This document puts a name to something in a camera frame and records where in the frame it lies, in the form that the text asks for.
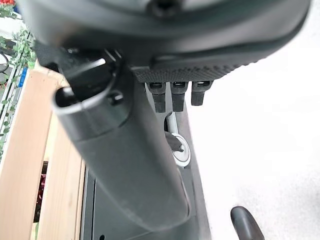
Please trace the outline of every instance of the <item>white floor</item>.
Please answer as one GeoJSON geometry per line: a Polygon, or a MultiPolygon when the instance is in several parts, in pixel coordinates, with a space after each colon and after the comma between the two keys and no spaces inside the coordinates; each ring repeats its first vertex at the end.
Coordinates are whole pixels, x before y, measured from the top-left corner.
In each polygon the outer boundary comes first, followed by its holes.
{"type": "Polygon", "coordinates": [[[242,205],[266,240],[319,240],[320,0],[282,50],[186,100],[212,239],[238,240],[242,205]]]}

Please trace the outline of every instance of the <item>black plastic housing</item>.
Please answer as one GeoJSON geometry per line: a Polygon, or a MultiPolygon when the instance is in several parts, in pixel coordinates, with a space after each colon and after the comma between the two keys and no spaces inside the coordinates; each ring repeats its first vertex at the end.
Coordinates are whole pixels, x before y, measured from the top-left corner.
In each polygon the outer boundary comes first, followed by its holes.
{"type": "Polygon", "coordinates": [[[98,183],[125,216],[151,232],[181,225],[191,206],[143,84],[124,68],[77,102],[59,89],[53,109],[98,183]]]}

